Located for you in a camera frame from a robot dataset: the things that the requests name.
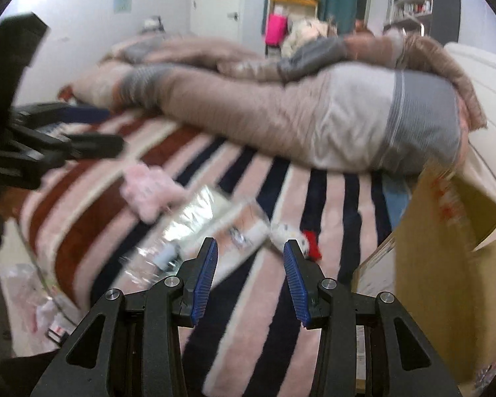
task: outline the blue gripper pad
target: blue gripper pad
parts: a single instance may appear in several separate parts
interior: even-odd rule
[[[303,277],[299,271],[298,262],[292,248],[287,242],[283,248],[284,271],[287,274],[288,288],[294,303],[296,318],[299,319],[304,327],[311,323],[311,314],[308,309],[308,294]]]
[[[191,310],[191,321],[193,326],[198,324],[200,318],[204,316],[206,304],[208,303],[209,292],[212,288],[213,276],[217,268],[218,246],[217,241],[213,240],[206,253],[206,259],[200,274],[198,275],[197,284],[194,286],[193,309]]]

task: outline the pink plush toy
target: pink plush toy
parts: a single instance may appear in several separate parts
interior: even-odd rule
[[[140,162],[124,171],[121,195],[143,222],[153,224],[162,210],[185,200],[186,190],[161,167]]]

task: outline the black stripe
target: black stripe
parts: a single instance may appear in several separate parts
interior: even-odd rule
[[[226,141],[224,138],[217,138],[212,141],[204,150],[202,150],[194,160],[180,173],[176,181],[183,186],[186,186],[195,173],[202,165],[209,160],[219,147]],[[109,289],[110,285],[117,278],[123,269],[123,257],[134,249],[141,240],[143,240],[148,232],[153,228],[161,215],[154,224],[145,224],[138,222],[122,240],[119,246],[112,253],[103,269],[96,276],[90,290],[90,306],[93,306],[96,301]]]
[[[218,183],[219,188],[227,194],[231,194],[239,181],[241,180],[245,170],[252,161],[255,155],[255,149],[245,147],[241,154],[237,157],[231,167],[224,173],[221,181]]]
[[[269,217],[272,216],[279,198],[289,164],[287,160],[274,158],[257,196],[259,204]],[[182,363],[185,381],[191,389],[201,390],[204,385],[217,356],[218,345],[252,268],[255,255],[250,256],[244,264],[211,291],[204,317],[185,345]]]
[[[375,226],[377,227],[377,246],[379,246],[392,233],[388,206],[382,190],[382,173],[379,171],[372,173],[372,201],[375,206]]]
[[[353,278],[353,272],[360,265],[360,229],[362,227],[362,216],[358,212],[358,194],[360,193],[358,176],[345,173],[344,179],[342,253],[337,281],[349,287]]]
[[[327,172],[311,170],[300,229],[314,231],[317,237],[321,231],[326,194]],[[288,282],[285,280],[263,351],[255,364],[243,397],[273,397],[279,393],[294,354],[300,327],[301,323],[296,319]]]

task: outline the silver screw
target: silver screw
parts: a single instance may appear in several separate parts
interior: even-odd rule
[[[330,279],[330,278],[324,279],[322,281],[322,286],[325,289],[335,289],[336,288],[336,281],[334,279]]]
[[[392,293],[382,293],[380,295],[380,299],[384,302],[384,303],[393,303],[395,301],[395,297],[393,296]]]
[[[120,295],[121,295],[121,291],[120,290],[118,290],[116,288],[112,288],[112,289],[109,289],[104,296],[107,298],[107,300],[115,300]]]
[[[168,278],[165,278],[164,283],[165,286],[176,286],[180,283],[180,278],[177,278],[176,276],[169,276]]]

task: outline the door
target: door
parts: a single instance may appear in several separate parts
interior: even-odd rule
[[[192,0],[191,31],[238,42],[241,0]]]

